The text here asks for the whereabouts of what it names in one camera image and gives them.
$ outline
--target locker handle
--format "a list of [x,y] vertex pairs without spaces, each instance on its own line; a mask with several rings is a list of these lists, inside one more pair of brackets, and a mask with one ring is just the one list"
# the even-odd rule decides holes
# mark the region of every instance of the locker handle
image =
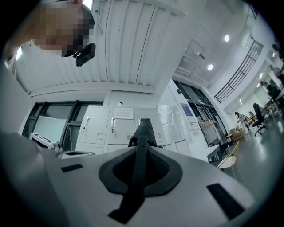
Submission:
[[85,125],[83,127],[83,133],[84,133],[84,130],[87,129],[87,125],[88,125],[89,120],[90,120],[90,117],[87,117],[86,123],[85,123]]
[[111,128],[115,128],[115,122],[116,122],[116,119],[112,117],[111,118],[111,125],[110,125]]

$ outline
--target paper sign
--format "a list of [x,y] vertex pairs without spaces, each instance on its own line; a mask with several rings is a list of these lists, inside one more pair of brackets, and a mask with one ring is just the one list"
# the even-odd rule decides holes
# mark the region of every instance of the paper sign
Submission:
[[190,123],[196,123],[194,116],[187,117],[187,119],[189,120]]
[[133,119],[133,109],[132,108],[115,108],[114,118]]
[[192,112],[190,111],[188,105],[186,103],[181,103],[183,110],[187,116],[193,116]]

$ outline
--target locker door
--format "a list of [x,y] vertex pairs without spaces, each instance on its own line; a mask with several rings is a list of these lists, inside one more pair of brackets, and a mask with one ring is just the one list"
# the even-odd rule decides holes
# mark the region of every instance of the locker door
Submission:
[[134,119],[114,119],[113,131],[111,127],[108,130],[108,144],[126,145],[135,133]]
[[105,144],[110,108],[89,106],[80,128],[80,142]]
[[138,125],[141,118],[149,118],[151,120],[156,142],[163,142],[163,127],[158,110],[137,109]]

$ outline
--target white chair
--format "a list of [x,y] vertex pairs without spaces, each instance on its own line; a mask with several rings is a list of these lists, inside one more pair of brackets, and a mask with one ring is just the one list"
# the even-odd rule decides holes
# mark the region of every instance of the white chair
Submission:
[[221,169],[222,171],[224,171],[225,168],[231,168],[234,177],[236,180],[243,180],[243,179],[238,179],[236,178],[235,172],[233,170],[233,166],[236,164],[237,161],[237,156],[239,153],[239,141],[237,142],[237,144],[235,145],[234,149],[231,151],[231,153],[229,153],[226,158],[224,158],[222,160],[222,162],[220,162],[220,164],[217,166],[218,169]]

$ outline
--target black camera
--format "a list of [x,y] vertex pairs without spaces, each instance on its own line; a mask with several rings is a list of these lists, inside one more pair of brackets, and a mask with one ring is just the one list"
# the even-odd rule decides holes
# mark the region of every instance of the black camera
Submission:
[[78,51],[73,55],[73,58],[76,59],[76,66],[82,66],[87,61],[91,60],[96,53],[96,45],[94,43],[90,43],[81,51]]

